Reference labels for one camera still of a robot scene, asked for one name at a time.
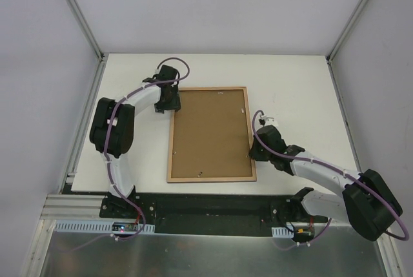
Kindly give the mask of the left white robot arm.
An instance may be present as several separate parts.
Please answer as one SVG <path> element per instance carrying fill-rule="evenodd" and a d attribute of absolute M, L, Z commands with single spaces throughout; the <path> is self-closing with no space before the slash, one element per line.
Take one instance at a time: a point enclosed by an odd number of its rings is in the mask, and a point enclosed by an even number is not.
<path fill-rule="evenodd" d="M 89 140 L 105 162 L 109 194 L 118 198 L 114 210 L 122 218 L 132 217 L 137 205 L 129 198 L 135 185 L 127 160 L 134 140 L 135 117 L 151 106 L 156 113 L 162 114 L 180 110 L 180 79 L 176 68 L 161 65 L 152 77 L 143 80 L 138 89 L 120 99 L 102 97 L 97 102 Z"/>

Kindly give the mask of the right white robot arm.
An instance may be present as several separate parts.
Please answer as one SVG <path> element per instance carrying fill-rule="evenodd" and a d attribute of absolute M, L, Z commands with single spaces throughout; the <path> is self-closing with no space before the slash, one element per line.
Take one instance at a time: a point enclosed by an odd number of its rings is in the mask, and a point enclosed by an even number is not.
<path fill-rule="evenodd" d="M 312 181 L 327 193 L 309 188 L 301 190 L 299 201 L 290 206 L 296 221 L 312 215 L 349 223 L 363 238 L 375 241 L 397 223 L 403 235 L 391 237 L 407 241 L 410 236 L 401 221 L 403 209 L 381 175 L 371 169 L 364 172 L 347 170 L 319 159 L 297 145 L 287 145 L 278 129 L 266 125 L 254 129 L 249 156 L 255 161 L 269 162 L 278 171 Z"/>

